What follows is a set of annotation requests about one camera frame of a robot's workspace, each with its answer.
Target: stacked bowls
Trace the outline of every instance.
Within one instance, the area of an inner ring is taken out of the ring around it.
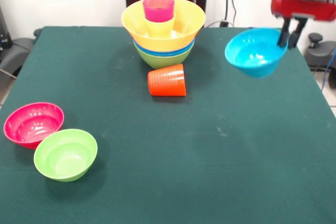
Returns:
[[[205,23],[205,13],[193,2],[174,0],[172,20],[169,35],[156,36],[153,31],[160,23],[148,22],[143,1],[130,5],[121,15],[122,24],[133,37],[139,55],[154,69],[177,65],[187,58],[194,46],[195,36]]]

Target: upside-down orange cup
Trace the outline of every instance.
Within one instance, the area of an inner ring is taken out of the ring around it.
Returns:
[[[183,65],[178,64],[149,72],[148,87],[151,95],[186,96]]]

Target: green bowl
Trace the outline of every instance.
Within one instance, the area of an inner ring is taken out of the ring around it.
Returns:
[[[175,55],[175,56],[154,56],[147,54],[146,52],[141,51],[139,47],[136,46],[134,43],[135,48],[137,49],[138,53],[140,54],[141,58],[152,68],[159,69],[159,68],[165,68],[170,67],[173,65],[177,65],[182,63],[190,54],[191,49],[193,46],[186,52]]]
[[[97,142],[88,132],[62,130],[48,136],[38,145],[34,164],[42,175],[61,182],[70,182],[87,172],[97,151]]]

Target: yellow bowl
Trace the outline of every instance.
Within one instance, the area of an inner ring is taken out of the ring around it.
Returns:
[[[169,52],[189,45],[205,23],[204,11],[188,0],[174,0],[174,26],[170,38],[155,38],[148,34],[148,23],[142,1],[135,2],[124,10],[121,22],[133,39],[151,51]]]

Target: plastic cup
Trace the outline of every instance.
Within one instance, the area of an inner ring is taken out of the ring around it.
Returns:
[[[175,18],[165,22],[152,22],[145,19],[145,26],[149,37],[152,38],[171,38],[174,27]]]
[[[151,22],[166,22],[174,16],[174,0],[144,0],[145,17]]]
[[[183,65],[178,64],[149,72],[148,87],[151,95],[186,96]]]

